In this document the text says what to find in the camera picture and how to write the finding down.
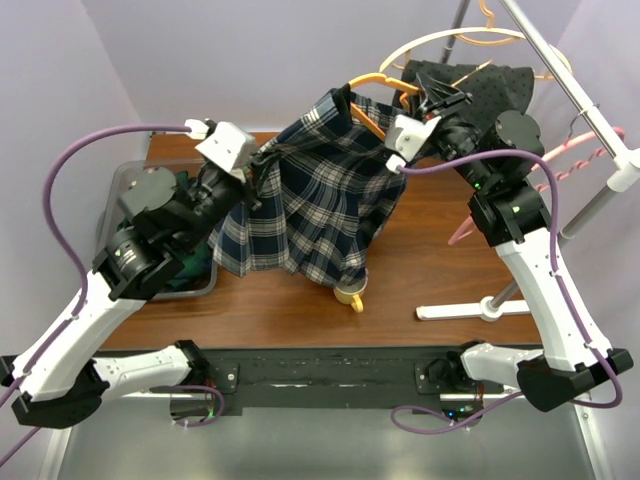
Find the navy white plaid skirt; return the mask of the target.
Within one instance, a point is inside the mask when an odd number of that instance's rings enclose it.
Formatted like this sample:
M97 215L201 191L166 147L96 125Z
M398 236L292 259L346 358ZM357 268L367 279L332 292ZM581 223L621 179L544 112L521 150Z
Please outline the navy white plaid skirt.
M219 266L238 277L281 268L328 288L366 277L367 250L407 181L352 105L382 130L401 112L343 86L265 143L252 161L259 205L236 205L209 238Z

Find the orange hanger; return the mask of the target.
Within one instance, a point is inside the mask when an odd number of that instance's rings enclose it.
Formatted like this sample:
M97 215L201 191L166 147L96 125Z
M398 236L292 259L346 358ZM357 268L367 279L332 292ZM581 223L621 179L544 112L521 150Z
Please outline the orange hanger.
M393 93L382 94L380 89L385 87L406 97L416 97L421 93L421 89L410 83L406 83L397 78L388 76L382 72L371 72L357 76L345 83L350 93L355 93L370 100L370 104L392 106ZM359 125L365 127L379 140L385 139L385 131L380 127L378 120L371 117L364 101L358 103L356 100L349 100L349 114Z

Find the green plaid skirt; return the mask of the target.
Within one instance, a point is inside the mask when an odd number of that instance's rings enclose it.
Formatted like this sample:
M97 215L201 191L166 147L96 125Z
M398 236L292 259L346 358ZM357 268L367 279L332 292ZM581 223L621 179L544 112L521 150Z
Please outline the green plaid skirt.
M185 189L192 186L196 180L186 170L179 171L175 175L178 185ZM128 220L123 219L117 224L115 231L122 230L128 227L129 224ZM158 295L194 291L210 283L213 261L211 251L207 245L201 243L192 255L184 257L181 261L184 264L184 268L176 277L165 284Z

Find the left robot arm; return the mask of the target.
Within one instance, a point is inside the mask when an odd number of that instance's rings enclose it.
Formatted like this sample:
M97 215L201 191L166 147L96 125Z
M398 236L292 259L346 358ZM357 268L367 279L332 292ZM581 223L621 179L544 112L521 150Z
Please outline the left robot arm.
M233 207L254 199L255 191L248 161L225 170L206 159L189 183L165 167L140 171L117 200L124 227L96 255L76 298L32 347L1 359L2 384L19 392L11 405L17 422L65 429L129 393L205 387L210 364L191 340L124 358L95 354L183 270Z

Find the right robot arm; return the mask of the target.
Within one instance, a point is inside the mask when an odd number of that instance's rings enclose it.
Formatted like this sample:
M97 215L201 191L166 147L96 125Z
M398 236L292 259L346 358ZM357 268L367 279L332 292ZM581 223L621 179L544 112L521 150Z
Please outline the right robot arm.
M471 341L431 362L426 378L459 393L482 381L514 386L543 412L616 383L633 367L631 354L592 320L561 257L558 206L545 205L527 179L544 153L536 121L497 102L476 114L471 94L426 73L416 83L423 94L413 113L434 123L429 145L473 187L472 221L512 274L542 341L539 350Z

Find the tan thin hanger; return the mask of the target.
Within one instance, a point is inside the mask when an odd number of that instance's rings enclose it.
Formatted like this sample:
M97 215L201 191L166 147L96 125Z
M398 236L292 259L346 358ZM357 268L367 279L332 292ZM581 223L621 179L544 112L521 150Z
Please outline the tan thin hanger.
M487 2L479 1L478 5L486 17L484 25L464 27L455 23L453 27L448 29L410 40L392 51L379 64L378 72L383 73L388 68L404 70L415 49L428 43L445 40L447 43L446 52L451 52L457 41L478 48L499 48L516 42L527 42L546 68L544 73L535 75L536 79L559 82L562 76L574 76L574 69L568 57L556 46L547 42L539 33L534 32L533 25L529 25L524 14L517 11L518 6L514 1L506 1L504 8L512 15L512 20L518 27L517 30L497 27L495 13L489 8Z

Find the dark dotted garment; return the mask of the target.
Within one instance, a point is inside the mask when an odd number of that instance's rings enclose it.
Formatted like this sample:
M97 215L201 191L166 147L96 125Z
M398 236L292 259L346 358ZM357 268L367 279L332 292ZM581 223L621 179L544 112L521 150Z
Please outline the dark dotted garment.
M471 76L457 85L470 93L473 102L459 111L462 120L484 134L504 111L527 111L531 102L535 79L530 67L509 67L490 64L474 73L476 65L449 65L427 60L410 60L403 70L401 80L414 83L417 73L452 84L467 74Z

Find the clear plastic bin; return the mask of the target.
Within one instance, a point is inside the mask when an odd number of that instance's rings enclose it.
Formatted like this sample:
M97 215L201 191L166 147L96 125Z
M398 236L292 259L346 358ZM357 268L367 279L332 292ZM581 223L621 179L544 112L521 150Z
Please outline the clear plastic bin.
M96 229L96 240L97 240L97 249L99 251L102 249L108 240L117 232L115 231L115 227L118 223L120 223L123 219L125 219L124 213L121 211L119 206L117 205L117 199L119 195L125 192L131 184L137 179L137 177L145 170L149 169L153 166L165 167L171 170L173 173L178 173L179 171L186 170L191 177L197 177L198 171L202 164L201 160L198 159L168 159L168 160L140 160L140 161L130 161L119 166L113 176L111 187L109 190L109 195L107 198L105 210L101 214L101 217L97 224ZM179 298L190 298L207 295L211 292L216 284L217 280L217 265L213 263L211 270L211 281L208 285L204 286L201 289L194 291L187 291L182 293L172 293L172 294L160 294L154 297L155 301L163 301L163 300L173 300Z

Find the yellow mug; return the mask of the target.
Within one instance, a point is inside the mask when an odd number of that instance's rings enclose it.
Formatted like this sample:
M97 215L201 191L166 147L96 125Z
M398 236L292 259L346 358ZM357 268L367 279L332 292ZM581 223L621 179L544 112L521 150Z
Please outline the yellow mug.
M363 294L367 287L367 279L360 279L352 285L338 285L333 289L335 299L342 305L351 307L356 313L364 311Z

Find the clothes rack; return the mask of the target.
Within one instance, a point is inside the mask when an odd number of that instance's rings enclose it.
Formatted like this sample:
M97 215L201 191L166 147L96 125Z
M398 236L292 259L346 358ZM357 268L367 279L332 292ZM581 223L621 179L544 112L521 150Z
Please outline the clothes rack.
M585 120L592 133L612 156L616 167L606 185L561 230L558 241L564 246L573 240L615 195L625 192L639 180L639 151L629 149L619 138L599 107L580 86L560 55L553 51L553 47L527 18L518 3L504 1L502 5L570 99L577 110L577 116ZM487 296L477 303L420 306L416 309L416 315L422 321L478 317L494 322L501 316L527 314L529 307L526 303L513 298L518 291L519 287L512 281L494 297Z

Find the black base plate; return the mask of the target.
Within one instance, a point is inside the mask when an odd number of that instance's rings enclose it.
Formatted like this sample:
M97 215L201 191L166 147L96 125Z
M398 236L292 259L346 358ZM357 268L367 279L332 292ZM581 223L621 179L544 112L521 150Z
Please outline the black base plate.
M248 408L383 409L437 407L444 394L473 396L454 378L446 347L205 349L208 376L226 415Z

